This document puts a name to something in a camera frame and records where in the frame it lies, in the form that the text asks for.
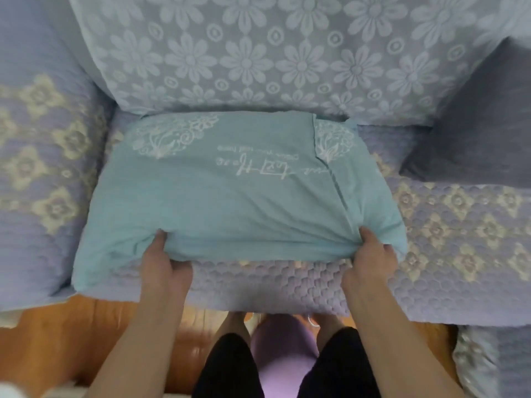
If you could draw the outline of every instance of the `hand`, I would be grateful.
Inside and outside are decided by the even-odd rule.
[[[166,237],[167,234],[159,229],[142,256],[140,301],[173,299],[184,303],[188,294],[193,277],[192,265],[189,261],[169,259],[164,252]]]
[[[398,268],[395,250],[384,245],[368,228],[361,227],[363,245],[354,254],[352,268],[343,274],[341,287],[344,292],[374,281],[387,284]]]

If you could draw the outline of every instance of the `teal pillow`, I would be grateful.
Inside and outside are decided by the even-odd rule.
[[[167,113],[137,121],[90,204],[73,285],[138,260],[158,228],[178,261],[333,261],[370,227],[399,257],[406,230],[352,130],[302,112]]]

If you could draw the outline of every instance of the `person's right hand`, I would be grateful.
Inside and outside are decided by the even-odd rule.
[[[344,272],[341,281],[344,292],[374,281],[387,283],[398,268],[393,247],[382,244],[368,227],[361,227],[360,235],[363,245],[355,252],[352,268]]]

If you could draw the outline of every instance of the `black pants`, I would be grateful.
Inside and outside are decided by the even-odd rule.
[[[258,368],[245,341],[227,334],[210,352],[192,398],[263,398]],[[299,398],[380,398],[358,331],[343,328],[304,377]]]

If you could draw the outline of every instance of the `wooden floor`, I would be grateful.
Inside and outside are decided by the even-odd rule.
[[[0,381],[17,384],[30,397],[70,379],[89,385],[127,327],[135,303],[75,296],[67,303],[26,310],[17,328],[0,328]],[[167,392],[190,393],[209,341],[226,313],[185,308],[167,380]],[[352,324],[352,319],[344,319]],[[416,323],[439,361],[457,380],[451,352],[456,330]]]

